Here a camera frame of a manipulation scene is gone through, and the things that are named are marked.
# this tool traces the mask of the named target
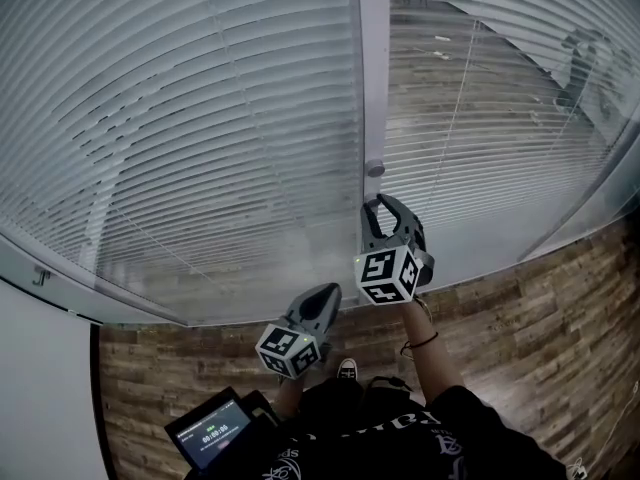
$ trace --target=shoe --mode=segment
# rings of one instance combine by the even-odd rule
[[[340,367],[338,368],[339,379],[353,379],[358,380],[358,366],[356,365],[355,359],[351,359],[348,357],[344,361],[340,363]]]

